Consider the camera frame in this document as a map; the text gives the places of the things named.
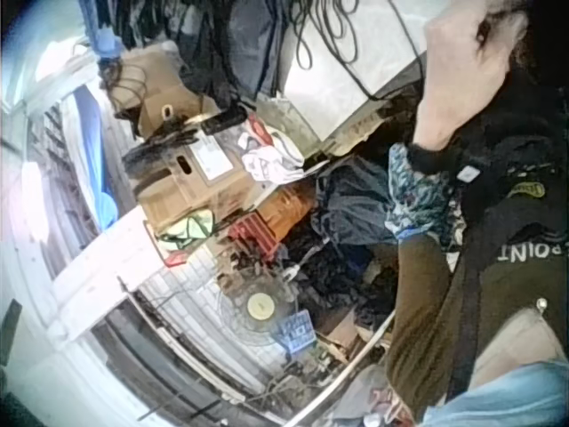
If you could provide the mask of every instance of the black strap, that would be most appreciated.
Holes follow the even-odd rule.
[[[480,273],[495,260],[502,245],[532,224],[540,224],[548,230],[564,230],[565,212],[559,208],[548,209],[537,199],[506,198],[488,208],[467,235],[459,335],[446,393],[447,402],[468,389],[474,370],[478,347]]]

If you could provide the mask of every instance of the sticker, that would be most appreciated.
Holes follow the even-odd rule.
[[[202,136],[190,144],[189,149],[192,150],[196,161],[209,181],[213,181],[233,169],[231,160],[211,135]]]
[[[456,176],[462,182],[473,182],[480,171],[473,166],[464,166],[464,169]]]
[[[527,196],[542,198],[545,196],[545,187],[541,182],[520,182],[508,194],[512,197],[515,194],[526,194]]]

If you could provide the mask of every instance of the light source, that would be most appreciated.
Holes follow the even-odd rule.
[[[45,211],[42,174],[36,162],[24,162],[21,168],[21,195],[29,232],[35,240],[47,242],[50,228]]]

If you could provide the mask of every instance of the button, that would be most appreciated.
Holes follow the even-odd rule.
[[[545,298],[539,298],[535,303],[535,306],[537,307],[537,310],[540,312],[540,314],[543,314],[543,311],[548,308],[548,300]]]

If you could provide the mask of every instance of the blue fabric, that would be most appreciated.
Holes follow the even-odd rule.
[[[106,230],[116,221],[118,209],[105,182],[99,103],[87,86],[77,88],[73,94],[79,110],[81,134],[89,167],[89,181],[95,197],[96,220],[100,229]]]
[[[568,411],[569,365],[541,362],[428,408],[421,427],[561,426]]]
[[[453,219],[449,209],[452,188],[448,173],[425,175],[414,171],[404,144],[389,150],[389,194],[394,207],[385,226],[398,240],[430,233],[442,247],[452,241]]]
[[[123,42],[110,27],[99,28],[95,0],[79,0],[85,23],[85,34],[91,48],[101,58],[119,58],[124,49]]]

